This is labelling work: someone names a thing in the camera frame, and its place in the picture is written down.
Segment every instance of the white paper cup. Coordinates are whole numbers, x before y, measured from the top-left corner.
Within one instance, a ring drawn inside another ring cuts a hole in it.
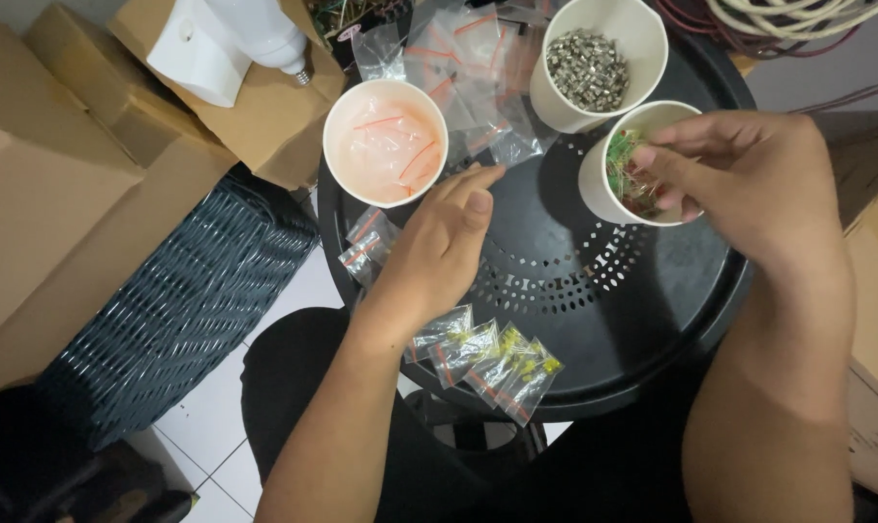
[[[607,145],[614,134],[624,129],[650,132],[671,125],[679,120],[700,114],[686,103],[679,101],[651,101],[626,113],[603,139],[597,142],[581,162],[577,174],[577,186],[587,207],[602,220],[612,223],[644,223],[655,227],[681,225],[680,204],[669,208],[653,220],[646,220],[623,207],[607,183]]]
[[[417,106],[422,113],[428,117],[430,124],[435,126],[437,135],[436,141],[441,140],[439,143],[441,146],[439,166],[436,168],[436,171],[432,173],[429,181],[411,196],[407,196],[395,202],[380,202],[361,196],[357,191],[353,190],[351,186],[345,184],[339,175],[340,170],[346,168],[345,166],[340,165],[341,155],[338,154],[338,148],[340,147],[340,144],[343,143],[342,137],[345,136],[345,133],[351,131],[349,121],[352,116],[357,113],[358,104],[362,101],[366,101],[372,94],[382,96],[391,101],[403,101]],[[417,198],[424,195],[426,191],[428,191],[430,187],[439,180],[439,175],[442,174],[443,168],[445,167],[445,159],[448,156],[448,128],[445,126],[445,119],[442,116],[442,112],[439,111],[439,107],[436,106],[435,102],[432,101],[432,98],[430,98],[429,95],[419,88],[407,84],[406,82],[401,82],[400,80],[368,80],[367,82],[362,82],[354,88],[346,91],[345,94],[336,101],[336,104],[333,105],[332,110],[329,111],[329,115],[325,120],[325,126],[323,127],[323,155],[329,166],[329,172],[332,173],[332,177],[336,179],[336,182],[339,183],[345,192],[364,203],[375,207],[399,207],[415,201]]]
[[[552,40],[574,29],[593,30],[616,41],[627,61],[630,87],[623,104],[612,113],[590,113],[575,107],[555,88],[546,65]],[[626,113],[652,94],[665,74],[668,40],[658,13],[642,0],[572,0],[549,23],[542,52],[529,82],[533,109],[546,125],[564,133],[585,132]]]

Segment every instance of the round black table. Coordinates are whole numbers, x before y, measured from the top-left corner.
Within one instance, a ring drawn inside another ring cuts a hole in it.
[[[711,41],[669,28],[665,75],[650,100],[702,111],[755,107],[745,81]],[[352,78],[346,89],[360,81]],[[480,268],[462,303],[475,324],[496,317],[537,336],[565,364],[534,422],[563,422],[629,405],[651,387],[705,361],[750,280],[746,259],[704,219],[678,227],[614,225],[591,213],[577,189],[584,154],[614,125],[561,135],[544,157],[510,169],[491,187],[493,219]],[[493,163],[489,152],[479,154]],[[445,176],[462,170],[449,166]],[[418,203],[386,211],[402,227]],[[339,262],[346,232],[367,208],[341,190],[325,158],[319,213],[329,270],[346,304],[360,287]],[[444,390],[426,363],[403,364],[411,380],[447,401],[491,410],[467,385]]]

